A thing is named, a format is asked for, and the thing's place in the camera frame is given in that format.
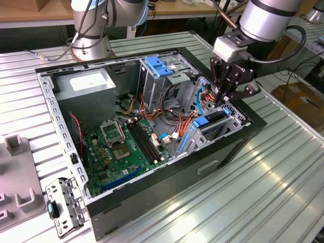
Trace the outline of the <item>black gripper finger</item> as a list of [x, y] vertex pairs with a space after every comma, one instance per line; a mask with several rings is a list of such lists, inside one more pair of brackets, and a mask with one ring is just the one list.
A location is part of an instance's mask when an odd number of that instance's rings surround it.
[[261, 92], [261, 88], [256, 83], [248, 83], [242, 90], [237, 91], [237, 87], [223, 92], [222, 101], [231, 102], [239, 99], [249, 98]]
[[222, 69], [222, 59], [219, 57], [213, 57], [210, 59], [211, 73], [213, 77], [213, 83], [216, 86], [218, 92], [215, 98], [216, 106], [220, 106], [222, 93], [224, 89], [224, 78]]

